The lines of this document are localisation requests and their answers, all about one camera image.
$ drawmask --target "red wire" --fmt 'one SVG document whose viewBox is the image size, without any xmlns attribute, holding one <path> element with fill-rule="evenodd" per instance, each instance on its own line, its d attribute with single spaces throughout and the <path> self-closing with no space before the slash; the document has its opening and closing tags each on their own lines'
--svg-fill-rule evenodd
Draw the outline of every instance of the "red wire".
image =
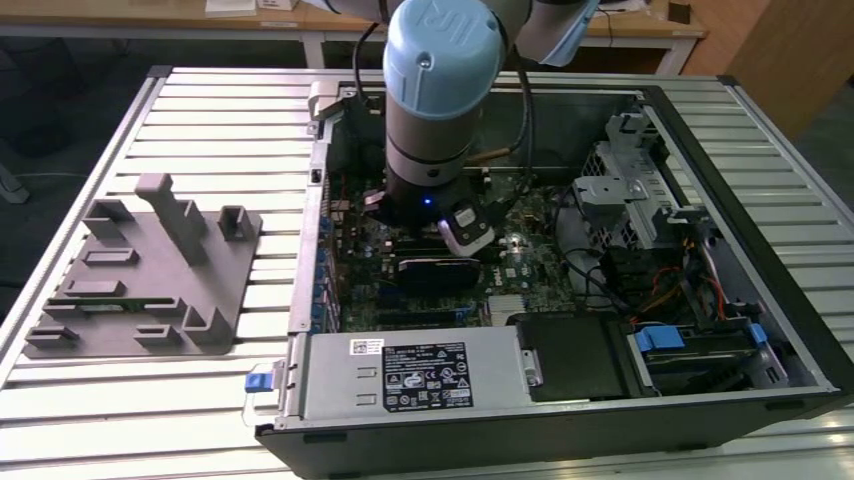
<svg viewBox="0 0 854 480">
<path fill-rule="evenodd" d="M 718 319 L 726 320 L 726 314 L 724 313 L 724 288 L 721 288 L 721 284 L 712 277 L 704 277 L 712 285 L 716 287 L 716 291 L 718 292 Z"/>
<path fill-rule="evenodd" d="M 665 267 L 658 271 L 658 273 L 653 277 L 653 293 L 650 294 L 652 297 L 656 296 L 656 292 L 658 292 L 658 280 L 661 279 L 662 274 L 668 272 L 678 272 L 681 270 L 682 269 L 680 267 Z"/>
</svg>

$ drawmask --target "wooden desk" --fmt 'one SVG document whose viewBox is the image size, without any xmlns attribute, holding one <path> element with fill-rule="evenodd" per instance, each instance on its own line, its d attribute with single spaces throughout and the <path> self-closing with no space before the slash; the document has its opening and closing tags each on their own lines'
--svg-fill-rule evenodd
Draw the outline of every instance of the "wooden desk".
<svg viewBox="0 0 854 480">
<path fill-rule="evenodd" d="M 205 0 L 0 0 L 0 35 L 95 38 L 298 40 L 310 68 L 325 68 L 323 43 L 354 41 L 367 27 L 357 18 L 309 4 L 291 12 L 259 10 L 254 17 L 206 18 Z M 649 12 L 594 19 L 584 46 L 653 48 L 668 51 L 658 73 L 678 74 L 697 40 L 698 23 L 666 18 L 668 0 L 653 0 Z M 383 41 L 377 34 L 371 40 Z"/>
</svg>

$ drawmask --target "blue latch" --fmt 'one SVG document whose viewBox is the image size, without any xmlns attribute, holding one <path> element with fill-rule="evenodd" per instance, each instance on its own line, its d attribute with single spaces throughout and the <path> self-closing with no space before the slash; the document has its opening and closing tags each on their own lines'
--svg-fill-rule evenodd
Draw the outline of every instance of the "blue latch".
<svg viewBox="0 0 854 480">
<path fill-rule="evenodd" d="M 765 328 L 758 323 L 750 324 L 750 335 L 753 336 L 753 341 L 757 342 L 757 346 L 762 346 L 769 342 L 769 335 L 765 333 Z"/>
<path fill-rule="evenodd" d="M 246 376 L 246 393 L 273 392 L 273 373 L 250 373 Z"/>
<path fill-rule="evenodd" d="M 685 348 L 685 340 L 680 335 L 680 329 L 670 325 L 644 328 L 636 333 L 636 341 L 642 352 Z"/>
</svg>

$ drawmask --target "motherboard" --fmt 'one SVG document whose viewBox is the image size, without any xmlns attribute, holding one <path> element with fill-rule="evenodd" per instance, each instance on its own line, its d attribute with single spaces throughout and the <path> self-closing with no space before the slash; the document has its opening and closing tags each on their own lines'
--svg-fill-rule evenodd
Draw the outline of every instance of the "motherboard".
<svg viewBox="0 0 854 480">
<path fill-rule="evenodd" d="M 335 183 L 341 195 L 330 210 L 341 331 L 505 325 L 513 313 L 574 310 L 550 225 L 566 188 L 531 189 L 493 244 L 477 258 L 458 258 L 435 226 L 413 232 L 365 215 L 359 194 L 370 185 L 350 185 L 351 195 L 346 179 Z M 485 203 L 514 188 L 510 175 L 494 175 L 486 183 Z"/>
</svg>

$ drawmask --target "white paper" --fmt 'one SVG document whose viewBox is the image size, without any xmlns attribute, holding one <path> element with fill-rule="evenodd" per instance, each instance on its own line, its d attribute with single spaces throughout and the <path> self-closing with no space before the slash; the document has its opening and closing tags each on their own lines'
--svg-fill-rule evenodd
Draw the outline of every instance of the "white paper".
<svg viewBox="0 0 854 480">
<path fill-rule="evenodd" d="M 207 0 L 205 15 L 207 17 L 251 17 L 258 13 L 255 0 Z"/>
<path fill-rule="evenodd" d="M 600 4 L 600 8 L 605 10 L 609 15 L 620 15 L 621 13 L 637 12 L 648 8 L 645 0 L 624 0 L 622 2 L 609 3 L 608 5 Z M 605 13 L 597 10 L 597 17 L 604 17 Z"/>
<path fill-rule="evenodd" d="M 258 0 L 258 8 L 273 10 L 294 10 L 299 0 Z"/>
</svg>

